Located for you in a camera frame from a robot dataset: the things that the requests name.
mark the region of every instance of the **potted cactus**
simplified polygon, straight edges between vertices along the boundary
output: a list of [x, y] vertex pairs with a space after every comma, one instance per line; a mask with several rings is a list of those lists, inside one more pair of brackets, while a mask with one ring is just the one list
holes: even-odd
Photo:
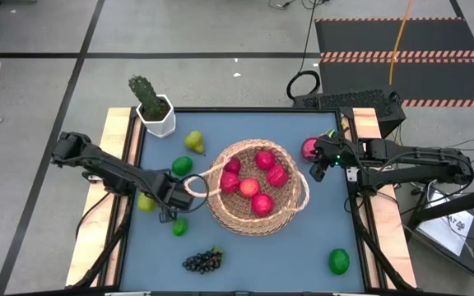
[[150, 134], [163, 138], [174, 132], [175, 116], [166, 95], [157, 95], [151, 83], [142, 76], [129, 79], [129, 88], [140, 101], [137, 113]]

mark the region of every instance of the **green pear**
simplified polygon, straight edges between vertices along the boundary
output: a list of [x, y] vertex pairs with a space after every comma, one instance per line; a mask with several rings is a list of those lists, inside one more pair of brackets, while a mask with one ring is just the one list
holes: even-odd
[[204, 154], [204, 139], [200, 131], [190, 132], [189, 135], [186, 136], [184, 143], [186, 143], [186, 147], [189, 149]]

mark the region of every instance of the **lime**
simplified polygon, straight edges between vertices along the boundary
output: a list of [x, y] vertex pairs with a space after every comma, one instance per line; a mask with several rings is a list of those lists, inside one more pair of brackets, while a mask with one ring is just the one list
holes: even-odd
[[343, 249], [335, 249], [328, 257], [328, 267], [334, 275], [342, 275], [349, 269], [349, 254]]
[[192, 167], [193, 161], [187, 156], [182, 156], [174, 160], [171, 165], [171, 171], [177, 176], [184, 176], [186, 173], [189, 173]]
[[156, 208], [156, 202], [152, 198], [147, 197], [144, 193], [138, 194], [138, 210], [151, 213]]
[[185, 218], [178, 218], [173, 223], [173, 234], [175, 236], [181, 236], [188, 231], [188, 221]]

